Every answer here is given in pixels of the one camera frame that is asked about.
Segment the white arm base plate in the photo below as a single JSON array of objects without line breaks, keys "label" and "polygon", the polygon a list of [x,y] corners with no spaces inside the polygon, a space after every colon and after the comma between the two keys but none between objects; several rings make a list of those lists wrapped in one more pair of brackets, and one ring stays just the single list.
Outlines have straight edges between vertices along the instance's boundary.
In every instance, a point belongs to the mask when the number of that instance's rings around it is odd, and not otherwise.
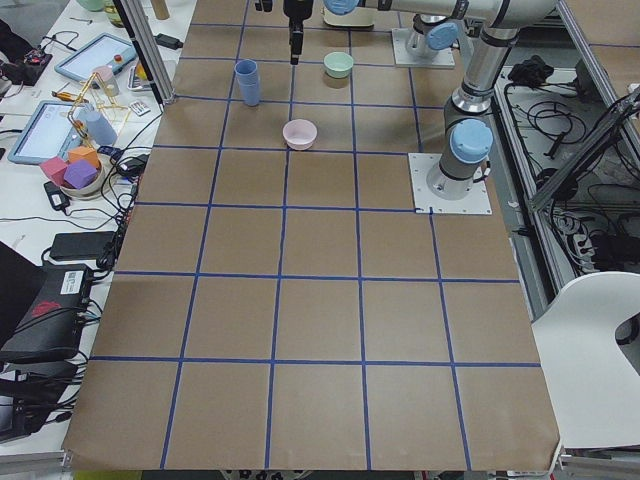
[{"label": "white arm base plate", "polygon": [[481,166],[466,180],[453,180],[440,169],[440,154],[409,153],[414,211],[418,214],[491,215]]}]

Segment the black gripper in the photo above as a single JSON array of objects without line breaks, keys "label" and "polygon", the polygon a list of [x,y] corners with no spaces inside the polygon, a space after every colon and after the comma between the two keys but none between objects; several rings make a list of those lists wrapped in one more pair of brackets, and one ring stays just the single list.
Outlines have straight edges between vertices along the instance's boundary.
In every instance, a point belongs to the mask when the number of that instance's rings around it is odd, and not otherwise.
[{"label": "black gripper", "polygon": [[289,18],[290,64],[297,65],[304,43],[302,20],[312,16],[313,0],[284,0],[283,12]]}]

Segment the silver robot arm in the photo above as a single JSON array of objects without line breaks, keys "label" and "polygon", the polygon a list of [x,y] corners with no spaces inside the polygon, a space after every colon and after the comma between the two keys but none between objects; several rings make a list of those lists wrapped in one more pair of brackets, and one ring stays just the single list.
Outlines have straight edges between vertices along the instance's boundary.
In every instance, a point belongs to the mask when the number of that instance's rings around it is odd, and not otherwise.
[{"label": "silver robot arm", "polygon": [[326,1],[324,6],[336,15],[346,15],[357,7],[363,7],[481,21],[480,38],[463,81],[445,105],[445,124],[449,126],[455,111],[461,118],[471,118],[489,109],[498,74],[517,41],[519,31],[544,19],[556,3],[551,0]]},{"label": "silver robot arm", "polygon": [[410,65],[431,66],[452,49],[459,37],[459,26],[446,16],[415,14],[404,41]]}]

